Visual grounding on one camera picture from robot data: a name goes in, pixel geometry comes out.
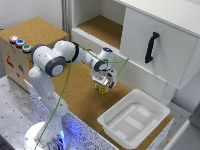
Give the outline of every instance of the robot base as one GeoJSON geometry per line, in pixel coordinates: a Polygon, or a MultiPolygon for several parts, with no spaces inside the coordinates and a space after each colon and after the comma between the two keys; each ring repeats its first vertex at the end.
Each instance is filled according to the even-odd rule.
{"type": "MultiPolygon", "coordinates": [[[[39,132],[39,130],[42,128],[43,125],[44,125],[44,122],[37,123],[26,132],[25,138],[24,138],[24,150],[49,150],[47,146],[44,148],[37,146],[37,148],[35,149],[37,142],[35,142],[34,137],[37,135],[37,133],[39,132]]],[[[66,147],[65,150],[67,150],[69,142],[70,142],[69,136],[65,134],[65,139],[64,139],[64,143],[66,147]]]]}

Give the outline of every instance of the yellow object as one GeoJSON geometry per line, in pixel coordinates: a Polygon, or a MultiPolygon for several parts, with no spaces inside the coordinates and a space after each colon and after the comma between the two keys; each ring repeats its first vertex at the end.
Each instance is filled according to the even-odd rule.
{"type": "Polygon", "coordinates": [[[100,87],[99,87],[99,93],[101,93],[101,94],[106,93],[106,87],[100,86],[100,87]]]}

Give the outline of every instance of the door handle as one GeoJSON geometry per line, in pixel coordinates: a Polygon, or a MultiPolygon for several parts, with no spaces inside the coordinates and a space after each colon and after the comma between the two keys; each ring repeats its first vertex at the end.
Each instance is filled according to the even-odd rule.
{"type": "Polygon", "coordinates": [[[153,50],[153,45],[154,45],[154,40],[158,38],[160,35],[156,32],[153,32],[153,36],[149,40],[148,48],[147,48],[147,53],[145,56],[145,63],[148,64],[150,61],[153,60],[153,57],[151,56],[152,50],[153,50]]]}

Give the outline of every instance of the box handle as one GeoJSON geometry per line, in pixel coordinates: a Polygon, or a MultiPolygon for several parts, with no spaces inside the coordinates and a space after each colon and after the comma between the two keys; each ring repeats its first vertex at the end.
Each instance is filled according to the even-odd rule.
{"type": "Polygon", "coordinates": [[[154,40],[156,38],[158,38],[159,36],[160,35],[158,33],[153,32],[153,36],[149,40],[149,44],[148,44],[148,48],[147,48],[147,53],[146,53],[146,56],[145,56],[145,63],[146,64],[153,60],[153,57],[151,57],[151,53],[152,53],[152,50],[153,50],[154,40]]]}

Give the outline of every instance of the black handle on box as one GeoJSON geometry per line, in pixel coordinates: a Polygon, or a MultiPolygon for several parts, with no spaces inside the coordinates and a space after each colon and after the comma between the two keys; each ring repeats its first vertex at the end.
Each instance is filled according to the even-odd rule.
{"type": "Polygon", "coordinates": [[[158,38],[159,36],[160,35],[158,33],[153,32],[153,36],[150,38],[148,48],[147,48],[147,53],[146,53],[146,56],[145,56],[145,63],[146,64],[153,60],[153,57],[151,57],[151,53],[152,53],[152,50],[153,50],[154,40],[156,38],[158,38]]]}

